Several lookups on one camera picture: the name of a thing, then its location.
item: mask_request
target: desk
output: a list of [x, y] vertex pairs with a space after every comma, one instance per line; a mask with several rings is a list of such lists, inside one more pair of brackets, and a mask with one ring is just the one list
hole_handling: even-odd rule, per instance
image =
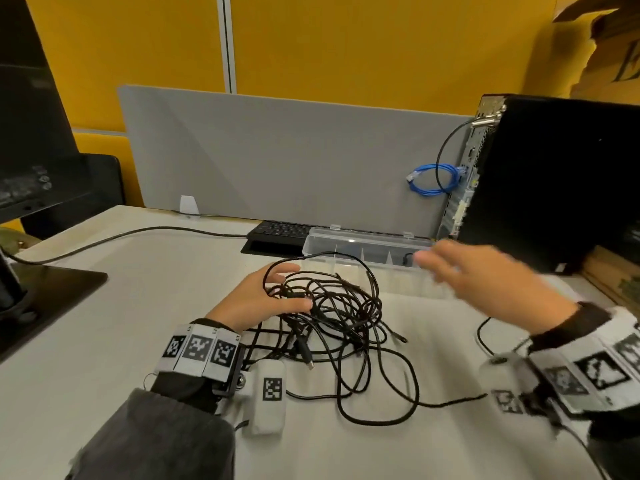
[[[247, 233], [255, 222], [115, 207], [21, 257], [52, 257], [116, 233], [159, 225]], [[133, 388], [142, 386], [174, 327], [203, 316], [242, 277], [272, 260], [240, 254], [243, 245], [242, 239], [153, 231], [59, 262], [104, 271], [109, 281], [0, 365], [0, 478], [64, 478], [78, 449]], [[583, 293], [594, 293], [588, 298], [602, 299], [580, 278], [572, 279]], [[386, 322], [410, 340], [402, 351], [416, 368], [421, 400], [481, 392], [475, 377], [485, 356], [474, 332], [482, 315], [453, 299], [381, 298]], [[498, 322], [484, 330], [485, 341], [496, 351], [523, 337], [522, 331]], [[287, 368], [292, 391], [333, 391], [330, 365], [309, 371], [288, 363]], [[404, 384], [391, 357], [385, 358], [385, 369]], [[347, 401], [348, 411], [368, 419], [406, 411], [408, 404], [382, 382], [377, 366], [373, 374], [369, 391]], [[554, 451], [549, 464], [557, 475], [545, 478], [597, 478], [571, 437], [563, 435]], [[499, 434], [486, 400], [444, 410], [419, 408], [409, 421], [388, 428], [347, 423], [332, 401], [289, 400], [283, 436], [239, 433], [236, 462], [241, 480], [535, 478], [509, 439]]]

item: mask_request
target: box flap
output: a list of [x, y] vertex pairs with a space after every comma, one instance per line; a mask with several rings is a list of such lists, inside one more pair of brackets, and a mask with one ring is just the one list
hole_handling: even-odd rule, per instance
[[578, 0], [556, 11], [554, 22], [570, 22], [586, 13], [618, 9], [632, 0]]

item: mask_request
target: black monitor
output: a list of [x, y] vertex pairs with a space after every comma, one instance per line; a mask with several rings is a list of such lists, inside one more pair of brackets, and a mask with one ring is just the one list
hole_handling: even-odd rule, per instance
[[[0, 222], [92, 189], [24, 0], [0, 0]], [[106, 281], [0, 252], [0, 362]]]
[[91, 190], [24, 0], [0, 0], [0, 222]]

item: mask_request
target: black keyboard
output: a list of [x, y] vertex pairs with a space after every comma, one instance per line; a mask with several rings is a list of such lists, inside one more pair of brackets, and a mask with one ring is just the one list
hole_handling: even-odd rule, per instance
[[247, 235], [242, 253], [300, 257], [311, 227], [290, 222], [263, 221]]

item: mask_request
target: cable pile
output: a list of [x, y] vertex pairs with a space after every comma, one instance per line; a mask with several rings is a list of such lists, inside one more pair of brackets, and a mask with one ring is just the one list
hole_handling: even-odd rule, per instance
[[[340, 277], [339, 274], [330, 274], [320, 271], [299, 271], [290, 274], [281, 285], [268, 288], [266, 277], [274, 266], [280, 263], [315, 258], [318, 256], [340, 256], [354, 259], [363, 266], [369, 282], [369, 290], [365, 291]], [[482, 399], [486, 394], [475, 397], [463, 397], [445, 403], [423, 403], [420, 401], [420, 384], [413, 368], [413, 364], [405, 355], [396, 350], [383, 347], [389, 337], [407, 343], [402, 335], [393, 331], [382, 320], [382, 302], [378, 282], [370, 268], [355, 256], [338, 252], [325, 252], [302, 258], [283, 259], [274, 263], [265, 273], [262, 282], [265, 292], [279, 298], [308, 297], [314, 302], [309, 313], [280, 315], [280, 325], [277, 330], [266, 329], [262, 324], [251, 329], [255, 334], [251, 345], [247, 348], [244, 367], [260, 359], [252, 360], [254, 350], [268, 351], [262, 358], [293, 360], [305, 362], [310, 367], [314, 363], [331, 363], [336, 375], [336, 389], [334, 394], [302, 396], [287, 391], [287, 395], [295, 399], [314, 401], [317, 399], [334, 399], [341, 416], [346, 420], [363, 426], [391, 426], [408, 420], [418, 406], [425, 408], [444, 408], [453, 404], [465, 403]], [[267, 346], [258, 344], [261, 334], [277, 335], [276, 345]], [[307, 343], [311, 334], [315, 333], [323, 345], [321, 350], [310, 350]], [[339, 342], [337, 347], [331, 348], [327, 338]], [[380, 373], [393, 391], [409, 402], [410, 407], [405, 414], [392, 420], [365, 420], [351, 416], [344, 410], [343, 401], [354, 394], [364, 393], [371, 382], [371, 355], [373, 353], [378, 361]], [[400, 390], [389, 379], [383, 365], [383, 354], [391, 354], [399, 357], [406, 364], [412, 384], [413, 397]], [[342, 376], [342, 364], [348, 358], [355, 357], [362, 361], [357, 378], [353, 384], [348, 384]]]

